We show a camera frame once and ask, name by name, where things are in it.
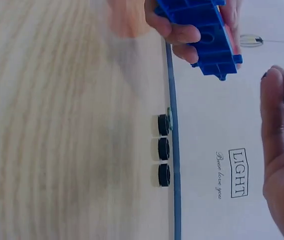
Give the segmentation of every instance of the blue toy car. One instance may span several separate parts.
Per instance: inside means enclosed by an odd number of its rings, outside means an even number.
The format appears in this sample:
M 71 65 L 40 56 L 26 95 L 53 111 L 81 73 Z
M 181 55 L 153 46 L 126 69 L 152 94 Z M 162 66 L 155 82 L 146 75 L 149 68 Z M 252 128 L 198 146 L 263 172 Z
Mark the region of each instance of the blue toy car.
M 199 42 L 189 43 L 198 52 L 199 67 L 204 75 L 215 75 L 221 81 L 227 74 L 237 73 L 242 55 L 234 54 L 233 37 L 224 24 L 219 7 L 225 0 L 157 0 L 155 13 L 180 25 L 194 25 L 201 33 Z

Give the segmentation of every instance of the wooden surface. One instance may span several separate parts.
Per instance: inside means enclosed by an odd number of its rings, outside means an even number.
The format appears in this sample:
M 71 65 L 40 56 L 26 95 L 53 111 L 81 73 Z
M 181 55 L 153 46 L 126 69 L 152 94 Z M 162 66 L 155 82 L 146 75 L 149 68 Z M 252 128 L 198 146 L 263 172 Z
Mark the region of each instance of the wooden surface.
M 142 7 L 0 0 L 0 240 L 173 239 L 166 55 Z

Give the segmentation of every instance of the black toy wheel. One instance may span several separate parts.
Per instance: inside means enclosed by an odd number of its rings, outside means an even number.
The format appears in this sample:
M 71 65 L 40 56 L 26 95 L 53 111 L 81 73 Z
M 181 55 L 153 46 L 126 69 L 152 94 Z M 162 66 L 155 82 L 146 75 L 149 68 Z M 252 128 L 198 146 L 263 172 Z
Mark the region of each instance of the black toy wheel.
M 159 165 L 158 181 L 161 187 L 168 187 L 171 184 L 171 171 L 168 164 Z
M 162 136 L 167 136 L 170 132 L 170 122 L 166 114 L 158 116 L 158 132 Z
M 158 139 L 158 156 L 160 160 L 170 158 L 170 143 L 166 137 Z

